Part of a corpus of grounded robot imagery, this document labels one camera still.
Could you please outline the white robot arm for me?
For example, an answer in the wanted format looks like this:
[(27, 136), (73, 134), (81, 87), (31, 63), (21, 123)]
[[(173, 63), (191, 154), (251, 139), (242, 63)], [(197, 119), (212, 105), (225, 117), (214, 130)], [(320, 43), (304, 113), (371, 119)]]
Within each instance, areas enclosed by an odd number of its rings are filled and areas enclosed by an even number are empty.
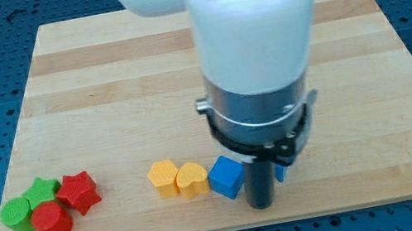
[(289, 166), (309, 138), (305, 88), (314, 0), (119, 0), (130, 12), (189, 14), (216, 141), (247, 164)]

